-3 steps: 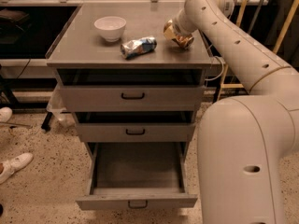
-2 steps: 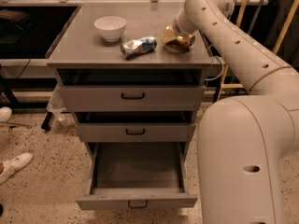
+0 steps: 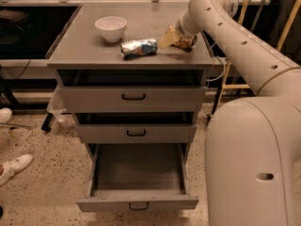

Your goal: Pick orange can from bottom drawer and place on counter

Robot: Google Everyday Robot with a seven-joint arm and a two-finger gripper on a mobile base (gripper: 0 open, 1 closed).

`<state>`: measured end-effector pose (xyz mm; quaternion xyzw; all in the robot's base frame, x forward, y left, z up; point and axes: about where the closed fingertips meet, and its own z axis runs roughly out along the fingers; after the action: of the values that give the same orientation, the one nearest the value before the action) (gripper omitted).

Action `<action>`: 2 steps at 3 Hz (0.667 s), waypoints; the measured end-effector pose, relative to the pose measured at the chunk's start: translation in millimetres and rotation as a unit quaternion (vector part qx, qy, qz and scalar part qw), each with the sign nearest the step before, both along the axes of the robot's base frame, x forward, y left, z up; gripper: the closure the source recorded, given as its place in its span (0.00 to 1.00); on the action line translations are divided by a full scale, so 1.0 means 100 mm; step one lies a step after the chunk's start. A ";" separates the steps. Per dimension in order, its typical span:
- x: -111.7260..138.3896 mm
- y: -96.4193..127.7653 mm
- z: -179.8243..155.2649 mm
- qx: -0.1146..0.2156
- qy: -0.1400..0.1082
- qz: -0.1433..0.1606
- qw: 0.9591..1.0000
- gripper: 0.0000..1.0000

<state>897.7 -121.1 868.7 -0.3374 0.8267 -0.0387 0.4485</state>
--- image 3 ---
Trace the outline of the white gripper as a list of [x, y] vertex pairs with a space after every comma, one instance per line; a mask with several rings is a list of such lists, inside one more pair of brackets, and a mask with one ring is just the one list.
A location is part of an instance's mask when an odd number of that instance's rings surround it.
[[[188, 11], [185, 11], [178, 18], [175, 27], [183, 38], [190, 38], [198, 33], [198, 26], [192, 20]], [[178, 42], [180, 40], [178, 32], [174, 28], [170, 28], [158, 42], [159, 48], [164, 49]]]

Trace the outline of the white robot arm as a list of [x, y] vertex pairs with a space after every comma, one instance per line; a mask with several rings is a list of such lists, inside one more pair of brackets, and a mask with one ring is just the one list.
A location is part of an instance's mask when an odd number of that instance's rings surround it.
[[238, 0], [190, 0], [176, 27], [210, 35], [253, 91], [211, 118], [205, 138], [210, 226], [297, 226], [293, 165], [301, 154], [301, 68], [232, 16]]

